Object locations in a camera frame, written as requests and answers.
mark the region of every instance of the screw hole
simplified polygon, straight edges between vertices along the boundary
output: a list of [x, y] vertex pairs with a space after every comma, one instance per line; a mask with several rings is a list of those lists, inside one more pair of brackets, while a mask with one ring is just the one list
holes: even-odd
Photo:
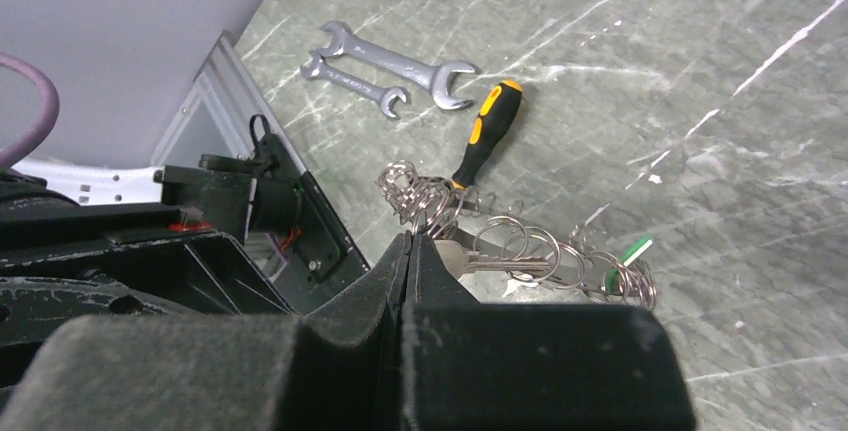
[[109, 311], [113, 314], [139, 314], [142, 310], [144, 305], [141, 301], [129, 295], [109, 303]]

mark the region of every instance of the wrench head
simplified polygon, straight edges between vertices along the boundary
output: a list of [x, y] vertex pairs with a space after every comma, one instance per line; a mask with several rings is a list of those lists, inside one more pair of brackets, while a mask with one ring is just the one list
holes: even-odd
[[321, 73], [321, 68], [324, 66], [324, 58], [317, 51], [310, 51], [309, 56], [312, 57], [312, 61], [300, 67], [300, 75], [311, 81], [317, 79]]
[[397, 86], [392, 86], [388, 88], [385, 93], [383, 93], [383, 97], [380, 98], [380, 111], [383, 112], [387, 117], [391, 119], [398, 119], [399, 116], [392, 111], [392, 106], [394, 106], [395, 101], [401, 100], [404, 103], [409, 102], [409, 93], [406, 92], [405, 89], [399, 88]]
[[318, 54], [324, 57], [341, 56], [344, 54], [344, 46], [348, 36], [353, 35], [350, 26], [342, 21], [330, 21], [321, 26], [321, 31], [331, 33], [333, 36], [326, 48], [317, 49]]
[[433, 73], [430, 84], [430, 95], [436, 106], [450, 111], [463, 109], [474, 104], [473, 99], [458, 98], [451, 95], [450, 88], [457, 73], [478, 73], [477, 66], [465, 61], [447, 61]]

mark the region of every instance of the open-end wrench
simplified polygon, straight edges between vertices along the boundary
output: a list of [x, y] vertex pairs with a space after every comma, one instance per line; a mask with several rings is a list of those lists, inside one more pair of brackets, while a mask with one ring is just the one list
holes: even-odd
[[312, 56], [312, 62], [301, 66], [300, 74], [310, 81], [313, 79], [326, 79], [327, 81], [359, 93], [379, 104], [380, 111], [392, 119], [398, 119], [398, 115], [392, 111], [392, 105], [394, 105], [395, 101], [400, 99], [404, 103], [409, 102], [409, 93], [403, 88], [397, 86], [392, 86], [391, 88], [375, 86], [351, 76], [344, 71], [330, 67], [316, 51], [310, 51], [309, 55]]
[[439, 66], [430, 66], [357, 37], [341, 21], [330, 21], [321, 26], [321, 31], [333, 34], [330, 45], [317, 50], [323, 57], [347, 54], [380, 66], [429, 91], [433, 102], [442, 109], [462, 109], [474, 103], [472, 99], [457, 98], [450, 94], [456, 73], [478, 72], [477, 67], [471, 63], [448, 61]]

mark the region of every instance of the green object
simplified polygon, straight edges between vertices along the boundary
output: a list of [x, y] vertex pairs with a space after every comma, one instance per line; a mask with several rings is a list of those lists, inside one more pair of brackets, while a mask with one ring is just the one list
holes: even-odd
[[[636, 261], [636, 258], [642, 255], [651, 245], [654, 244], [654, 240], [650, 234], [646, 234], [639, 241], [636, 241], [632, 246], [627, 248], [627, 251], [624, 252], [624, 256], [621, 257], [621, 264], [624, 266], [630, 266], [633, 264], [633, 261]], [[610, 268], [607, 271], [607, 276], [604, 279], [604, 289], [609, 293], [612, 291], [612, 288], [615, 286], [615, 280], [618, 278], [618, 270], [615, 268]]]

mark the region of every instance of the screwdriver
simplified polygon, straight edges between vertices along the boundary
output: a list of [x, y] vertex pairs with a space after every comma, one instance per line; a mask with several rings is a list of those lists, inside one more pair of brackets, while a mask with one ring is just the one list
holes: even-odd
[[474, 185], [477, 173], [515, 121], [523, 92], [520, 84], [505, 79], [489, 93], [474, 120], [462, 163], [453, 173], [452, 182], [456, 189], [465, 190]]

